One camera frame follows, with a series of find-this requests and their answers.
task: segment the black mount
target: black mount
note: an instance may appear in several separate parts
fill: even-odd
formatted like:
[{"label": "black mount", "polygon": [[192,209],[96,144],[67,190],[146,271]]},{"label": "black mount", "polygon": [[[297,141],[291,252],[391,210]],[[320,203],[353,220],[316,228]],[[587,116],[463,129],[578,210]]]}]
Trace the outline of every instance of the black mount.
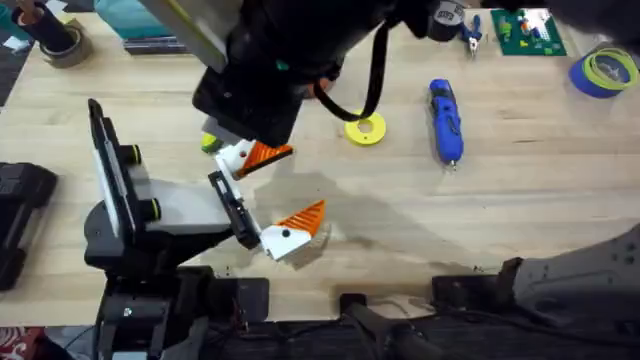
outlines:
[{"label": "black mount", "polygon": [[[105,201],[85,220],[85,262],[104,270],[107,283],[96,317],[94,342],[105,360],[122,351],[147,359],[197,359],[209,321],[260,322],[269,311],[269,281],[221,279],[209,266],[179,266],[236,235],[253,248],[259,237],[228,184],[212,185],[231,225],[218,233],[171,234],[147,230],[161,218],[157,199],[138,199],[127,166],[141,163],[137,146],[120,145],[111,119],[89,100],[93,142]],[[216,173],[212,179],[218,179]]]}]

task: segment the wooden table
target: wooden table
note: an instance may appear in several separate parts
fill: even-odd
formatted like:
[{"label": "wooden table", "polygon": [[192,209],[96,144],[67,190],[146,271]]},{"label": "wooden table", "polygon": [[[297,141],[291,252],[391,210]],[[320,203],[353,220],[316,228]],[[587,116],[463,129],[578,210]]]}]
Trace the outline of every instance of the wooden table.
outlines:
[{"label": "wooden table", "polygon": [[[590,99],[568,82],[571,58],[503,57],[482,16],[489,34],[475,62],[460,41],[393,30],[381,143],[352,145],[340,120],[307,102],[290,141],[297,153],[241,182],[263,225],[326,199],[308,249],[275,263],[229,240],[192,263],[269,278],[271,319],[330,318],[338,294],[358,291],[388,315],[404,316],[393,304],[415,315],[434,275],[495,271],[504,259],[590,245],[638,222],[638,88]],[[56,70],[35,50],[0,116],[3,161],[60,175],[23,276],[0,298],[0,325],[94,320],[104,276],[83,260],[83,222],[100,200],[87,98],[103,104],[123,143],[140,145],[153,177],[207,187],[215,167],[199,150],[205,116],[191,106],[204,66],[190,56],[131,57],[96,15],[78,18],[94,56]],[[346,107],[364,102],[370,49],[371,37],[349,54],[331,92]],[[425,101],[434,78],[450,80],[463,118],[457,172],[434,158]]]}]

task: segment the blue screwdriver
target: blue screwdriver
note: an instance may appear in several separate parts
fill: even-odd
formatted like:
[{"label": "blue screwdriver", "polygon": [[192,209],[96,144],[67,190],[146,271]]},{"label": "blue screwdriver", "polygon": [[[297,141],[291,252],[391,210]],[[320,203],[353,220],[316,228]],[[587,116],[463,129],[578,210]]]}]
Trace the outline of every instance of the blue screwdriver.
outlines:
[{"label": "blue screwdriver", "polygon": [[456,98],[449,81],[444,79],[433,80],[429,90],[438,156],[445,165],[450,165],[455,170],[456,163],[464,152]]}]

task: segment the tape roll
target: tape roll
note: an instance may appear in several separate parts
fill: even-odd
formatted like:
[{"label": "tape roll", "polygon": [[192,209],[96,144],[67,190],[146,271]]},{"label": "tape roll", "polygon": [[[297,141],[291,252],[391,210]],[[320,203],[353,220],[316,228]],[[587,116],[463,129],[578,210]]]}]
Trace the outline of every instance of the tape roll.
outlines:
[{"label": "tape roll", "polygon": [[593,51],[569,69],[575,87],[595,98],[610,98],[638,82],[631,55],[616,48]]},{"label": "tape roll", "polygon": [[80,29],[71,25],[65,25],[65,29],[71,34],[71,37],[73,37],[75,41],[69,49],[60,52],[51,51],[40,43],[40,51],[47,56],[47,62],[51,64],[51,66],[59,69],[77,65],[88,58],[93,52],[91,41],[84,36]]},{"label": "tape roll", "polygon": [[464,22],[464,7],[454,1],[441,1],[429,19],[429,38],[446,42],[453,39]]},{"label": "tape roll", "polygon": [[[360,125],[368,125],[369,132],[362,132]],[[380,142],[387,132],[387,124],[382,115],[373,113],[366,119],[347,121],[344,123],[344,133],[351,142],[357,145],[369,146]]]}]

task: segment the blue tape roll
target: blue tape roll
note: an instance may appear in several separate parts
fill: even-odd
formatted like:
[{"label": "blue tape roll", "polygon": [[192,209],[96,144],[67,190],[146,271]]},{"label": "blue tape roll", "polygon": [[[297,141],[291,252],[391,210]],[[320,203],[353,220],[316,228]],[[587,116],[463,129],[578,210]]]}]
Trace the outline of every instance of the blue tape roll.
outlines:
[{"label": "blue tape roll", "polygon": [[[587,54],[578,62],[573,64],[573,66],[571,66],[571,69],[569,69],[569,79],[571,79],[573,85],[575,85],[575,87],[583,93],[599,99],[611,98],[621,93],[622,90],[607,89],[589,80],[584,71],[584,62],[591,55],[592,54]],[[606,55],[596,56],[595,61],[599,64],[606,64],[612,68],[620,69],[619,75],[621,77],[621,80],[625,83],[630,81],[631,76],[629,74],[629,71],[620,61]]]}]

